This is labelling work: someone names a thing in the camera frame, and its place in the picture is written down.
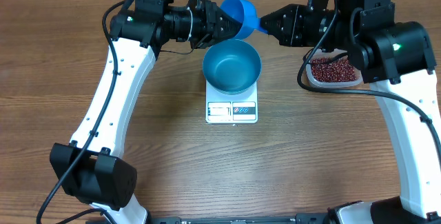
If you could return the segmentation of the blue plastic measuring scoop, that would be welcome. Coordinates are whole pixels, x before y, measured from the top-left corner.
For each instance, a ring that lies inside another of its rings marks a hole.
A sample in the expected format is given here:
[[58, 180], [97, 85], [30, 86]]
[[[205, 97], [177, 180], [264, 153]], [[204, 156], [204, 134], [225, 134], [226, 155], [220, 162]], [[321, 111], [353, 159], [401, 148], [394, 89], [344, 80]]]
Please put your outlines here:
[[230, 17], [242, 24], [235, 39], [246, 39], [254, 30], [267, 34], [267, 31], [260, 26], [254, 4], [248, 0], [224, 0], [220, 7]]

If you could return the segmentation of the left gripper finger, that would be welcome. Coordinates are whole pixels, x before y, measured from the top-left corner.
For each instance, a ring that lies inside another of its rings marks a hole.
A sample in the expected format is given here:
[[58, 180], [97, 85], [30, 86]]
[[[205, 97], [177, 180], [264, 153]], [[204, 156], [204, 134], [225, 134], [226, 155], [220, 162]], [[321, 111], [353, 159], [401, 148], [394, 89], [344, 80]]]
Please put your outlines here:
[[222, 33], [238, 33], [242, 23], [229, 16], [224, 10], [216, 10], [216, 29]]
[[220, 42], [233, 39], [238, 33], [240, 29], [234, 28], [227, 30], [225, 28], [219, 28], [214, 31], [214, 33], [211, 35], [209, 40], [206, 42], [207, 47], [211, 47], [213, 45], [216, 45]]

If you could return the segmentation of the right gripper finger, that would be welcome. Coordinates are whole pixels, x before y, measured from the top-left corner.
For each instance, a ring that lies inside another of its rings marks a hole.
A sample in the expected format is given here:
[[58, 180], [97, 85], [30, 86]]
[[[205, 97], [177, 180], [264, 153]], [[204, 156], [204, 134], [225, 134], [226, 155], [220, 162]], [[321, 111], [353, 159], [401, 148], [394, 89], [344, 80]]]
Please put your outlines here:
[[267, 24], [262, 24], [262, 28], [267, 32], [268, 35], [276, 38], [281, 46], [292, 47], [292, 31], [285, 30], [284, 27], [272, 26]]
[[289, 4], [275, 12], [260, 18], [262, 28], [285, 28], [292, 26], [296, 17], [298, 6]]

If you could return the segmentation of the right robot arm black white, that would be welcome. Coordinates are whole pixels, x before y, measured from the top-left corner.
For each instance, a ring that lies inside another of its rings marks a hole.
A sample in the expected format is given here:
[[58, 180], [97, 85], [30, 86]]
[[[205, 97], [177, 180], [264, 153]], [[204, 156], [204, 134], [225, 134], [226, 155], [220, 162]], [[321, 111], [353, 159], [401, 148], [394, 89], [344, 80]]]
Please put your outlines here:
[[439, 223], [440, 112], [436, 61], [424, 27], [396, 22], [392, 0], [308, 0], [264, 16], [267, 33], [289, 47], [344, 50], [386, 121], [400, 195], [356, 201], [318, 215], [319, 223]]

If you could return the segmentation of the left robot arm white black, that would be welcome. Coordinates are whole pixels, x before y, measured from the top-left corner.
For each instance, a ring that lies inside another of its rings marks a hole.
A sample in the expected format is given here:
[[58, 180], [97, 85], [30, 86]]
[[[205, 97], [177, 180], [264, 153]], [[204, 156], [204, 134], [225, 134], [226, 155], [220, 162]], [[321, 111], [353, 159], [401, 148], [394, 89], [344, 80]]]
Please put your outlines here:
[[57, 188], [109, 223], [146, 223], [137, 201], [137, 172], [123, 160], [125, 136], [139, 92], [170, 40], [207, 48], [235, 37], [241, 23], [211, 0], [123, 0], [103, 15], [107, 62], [90, 107], [70, 142], [56, 143], [50, 163]]

